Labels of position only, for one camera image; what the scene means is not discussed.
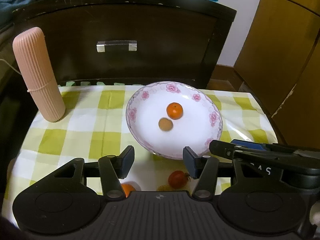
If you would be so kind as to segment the orange tangerine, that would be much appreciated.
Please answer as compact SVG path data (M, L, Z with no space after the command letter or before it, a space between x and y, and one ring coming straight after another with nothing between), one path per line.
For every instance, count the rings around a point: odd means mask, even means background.
M121 187L125 193L126 198L130 195L132 191L136 191L136 188L128 183L121 183Z
M183 108L177 102L170 103L167 106L166 111L167 111L168 117L170 117L173 120L180 119L183 116Z

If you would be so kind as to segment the red cherry tomato with stem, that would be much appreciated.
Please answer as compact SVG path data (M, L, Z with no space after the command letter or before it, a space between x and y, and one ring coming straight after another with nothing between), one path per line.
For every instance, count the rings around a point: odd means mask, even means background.
M190 175L187 172L183 171L174 171L168 177L168 184L173 189L181 189L187 185L188 181L190 180Z

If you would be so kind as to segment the white floral ceramic plate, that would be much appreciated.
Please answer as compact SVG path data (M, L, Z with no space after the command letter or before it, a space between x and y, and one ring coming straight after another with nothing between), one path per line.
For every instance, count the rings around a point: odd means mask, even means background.
M168 117L166 111L173 102L183 108L183 116L177 120ZM161 118L172 121L172 130L159 128ZM199 156L205 155L210 142L221 138L223 128L220 111L209 96L174 81L156 82L137 90L127 103L126 122L132 136L146 150L177 160L182 159L186 146Z

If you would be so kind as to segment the brown wooden wardrobe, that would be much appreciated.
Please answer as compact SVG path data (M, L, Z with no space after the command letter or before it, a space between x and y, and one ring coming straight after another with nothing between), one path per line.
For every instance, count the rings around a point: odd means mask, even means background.
M284 142L319 148L319 0L260 0L234 67Z

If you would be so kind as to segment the dark wooden drawer cabinet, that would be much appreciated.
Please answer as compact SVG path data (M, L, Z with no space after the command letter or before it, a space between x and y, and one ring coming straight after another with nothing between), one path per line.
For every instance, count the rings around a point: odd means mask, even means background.
M178 81L205 88L236 11L209 0L40 0L13 13L1 42L42 29L57 83ZM98 53L98 41L137 41L137 51Z

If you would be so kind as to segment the pink ribbed cylindrical case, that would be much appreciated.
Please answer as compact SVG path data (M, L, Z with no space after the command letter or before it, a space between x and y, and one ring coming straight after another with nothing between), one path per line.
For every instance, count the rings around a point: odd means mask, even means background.
M38 110L49 122L60 120L66 110L39 27L17 35L12 43L17 65Z

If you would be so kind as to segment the blue cloth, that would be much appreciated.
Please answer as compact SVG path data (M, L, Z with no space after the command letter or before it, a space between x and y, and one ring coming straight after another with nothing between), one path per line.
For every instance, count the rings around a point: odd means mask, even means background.
M12 12L20 9L36 0L1 0L1 28L11 21Z

